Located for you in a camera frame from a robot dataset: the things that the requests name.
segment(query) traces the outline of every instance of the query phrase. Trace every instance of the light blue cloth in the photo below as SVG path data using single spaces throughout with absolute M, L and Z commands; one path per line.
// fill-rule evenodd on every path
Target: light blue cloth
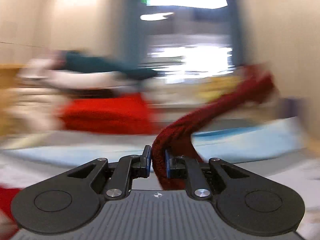
M 117 162 L 122 156 L 140 155 L 144 146 L 151 145 L 155 138 L 110 137 L 110 142 L 114 143 L 108 142 L 106 145 L 83 143 L 76 146 L 7 150 L 6 153 L 55 165 L 79 166 L 99 157 L 106 157 L 111 163 Z M 276 120 L 257 127 L 196 133 L 193 135 L 193 145 L 205 160 L 218 157 L 230 163 L 271 159 L 302 148 L 300 130 L 295 118 Z

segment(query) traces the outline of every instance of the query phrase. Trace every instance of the gray ribbed surface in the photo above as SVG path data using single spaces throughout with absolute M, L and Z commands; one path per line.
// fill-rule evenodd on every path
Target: gray ribbed surface
M 258 237 L 224 223 L 206 201 L 189 198 L 185 191 L 132 190 L 119 201 L 109 201 L 89 224 L 74 232 L 42 236 L 24 229 L 12 240 L 301 240 L 289 233 Z

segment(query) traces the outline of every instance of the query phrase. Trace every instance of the metal screw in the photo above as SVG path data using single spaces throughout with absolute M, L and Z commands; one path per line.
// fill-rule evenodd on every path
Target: metal screw
M 200 188 L 195 191 L 195 195 L 198 197 L 207 197 L 210 195 L 210 191 L 205 188 Z
M 119 197 L 122 194 L 122 191 L 117 188 L 112 188 L 112 189 L 107 190 L 106 194 L 109 197 Z

